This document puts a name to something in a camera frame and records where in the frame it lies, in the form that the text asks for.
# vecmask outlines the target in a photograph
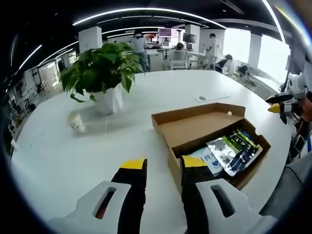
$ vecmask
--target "food package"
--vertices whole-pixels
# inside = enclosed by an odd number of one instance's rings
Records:
[[[207,164],[211,173],[214,174],[214,176],[217,176],[218,174],[220,174],[223,171],[222,166],[220,165],[218,160],[211,153],[211,151],[209,150],[209,148],[207,146],[200,149],[200,150],[197,150],[197,151],[191,153],[188,156],[200,158],[202,161],[204,161]]]
[[[247,168],[262,151],[261,146],[255,145],[252,138],[240,129],[207,142],[207,146],[230,176]]]

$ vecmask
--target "green leaves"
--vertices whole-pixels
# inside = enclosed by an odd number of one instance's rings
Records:
[[[121,83],[130,92],[135,73],[143,71],[139,60],[128,44],[105,43],[101,48],[81,53],[79,60],[61,73],[63,89],[72,92],[71,98],[78,102],[83,101],[77,99],[73,92],[84,95],[84,89],[89,93],[106,93],[107,89]]]
[[[77,102],[84,102],[84,101],[79,100],[78,98],[76,98],[76,97],[75,97],[75,94],[71,94],[71,95],[70,95],[70,98],[73,99],[73,100],[75,100],[75,101],[77,101]]]
[[[118,58],[118,55],[116,54],[101,54],[100,56],[110,60],[111,62],[115,62],[116,59]]]
[[[132,80],[124,73],[121,73],[121,85],[127,92],[130,92],[131,84]]]
[[[92,101],[96,101],[96,98],[95,98],[93,95],[90,95],[90,99],[91,99]]]

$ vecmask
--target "desk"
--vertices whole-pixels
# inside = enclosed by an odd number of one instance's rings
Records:
[[[13,152],[12,170],[21,191],[44,219],[63,217],[77,200],[103,180],[111,180],[126,160],[148,159],[146,203],[141,233],[181,234],[186,218],[181,197],[167,166],[165,142],[153,129],[151,114],[198,103],[194,97],[230,97],[218,102],[246,107],[246,118],[271,148],[242,192],[259,212],[270,198],[283,171],[291,129],[269,104],[236,81],[215,72],[176,70],[136,74],[130,94],[123,92],[123,109],[110,116],[94,112],[93,103],[77,103],[62,93],[32,113]],[[87,132],[75,135],[66,126],[68,114],[78,110]]]
[[[189,51],[190,55],[194,55],[194,56],[206,56],[206,54],[201,53],[201,52],[195,52],[195,51]]]
[[[159,49],[156,49],[156,50],[150,49],[150,50],[145,50],[145,51],[146,51],[146,55],[152,56],[152,55],[158,55],[158,54],[160,54],[160,52],[158,52],[158,50],[159,50]]]
[[[251,74],[250,79],[258,84],[254,92],[263,99],[280,93],[278,84],[271,79],[258,77],[253,74]]]
[[[173,48],[172,47],[163,47],[162,48],[164,51],[165,51],[165,59],[167,59],[167,57],[168,57],[168,50],[173,50]]]

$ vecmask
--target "open cardboard box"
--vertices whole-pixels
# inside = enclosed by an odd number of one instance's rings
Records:
[[[223,136],[226,132],[240,128],[247,132],[254,143],[263,150],[244,171],[231,177],[224,177],[238,189],[242,189],[257,172],[270,145],[263,136],[255,133],[255,127],[248,122],[245,107],[213,103],[152,115],[154,128],[164,136],[168,146],[168,166],[181,192],[181,171],[179,158],[206,146],[206,142]]]

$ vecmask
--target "potted plant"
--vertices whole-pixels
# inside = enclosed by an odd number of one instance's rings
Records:
[[[111,114],[122,107],[119,84],[129,92],[137,71],[143,69],[128,44],[106,43],[80,54],[73,66],[61,73],[61,82],[72,99],[84,102],[76,94],[84,96],[85,90],[99,111]]]

